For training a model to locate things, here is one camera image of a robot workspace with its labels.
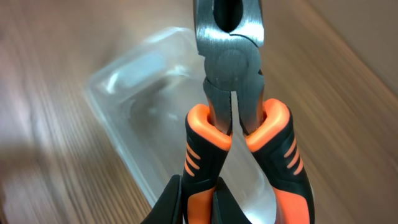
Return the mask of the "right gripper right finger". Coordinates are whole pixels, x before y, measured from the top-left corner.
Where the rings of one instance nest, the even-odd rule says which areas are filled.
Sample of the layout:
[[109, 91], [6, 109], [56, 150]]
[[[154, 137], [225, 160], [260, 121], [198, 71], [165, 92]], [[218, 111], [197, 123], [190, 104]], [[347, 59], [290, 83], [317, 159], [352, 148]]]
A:
[[211, 212], [212, 224], [251, 224], [222, 177], [215, 186]]

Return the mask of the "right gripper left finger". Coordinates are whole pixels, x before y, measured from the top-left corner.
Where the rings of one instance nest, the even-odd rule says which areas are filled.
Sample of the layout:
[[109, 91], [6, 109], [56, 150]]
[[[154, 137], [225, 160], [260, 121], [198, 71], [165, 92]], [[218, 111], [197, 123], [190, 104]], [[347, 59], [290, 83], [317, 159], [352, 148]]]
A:
[[141, 224], [182, 224], [181, 176], [173, 175]]

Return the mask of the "clear plastic container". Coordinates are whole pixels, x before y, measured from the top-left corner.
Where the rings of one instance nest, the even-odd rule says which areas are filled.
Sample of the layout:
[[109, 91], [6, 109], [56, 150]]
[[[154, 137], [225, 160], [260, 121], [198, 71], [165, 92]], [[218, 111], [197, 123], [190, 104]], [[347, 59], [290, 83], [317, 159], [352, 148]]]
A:
[[[205, 104], [203, 59], [192, 30], [169, 27], [93, 75], [86, 97], [150, 205], [186, 158], [185, 117]], [[312, 188], [289, 109], [265, 105], [270, 136], [251, 152], [238, 117], [221, 177], [251, 223], [313, 223]]]

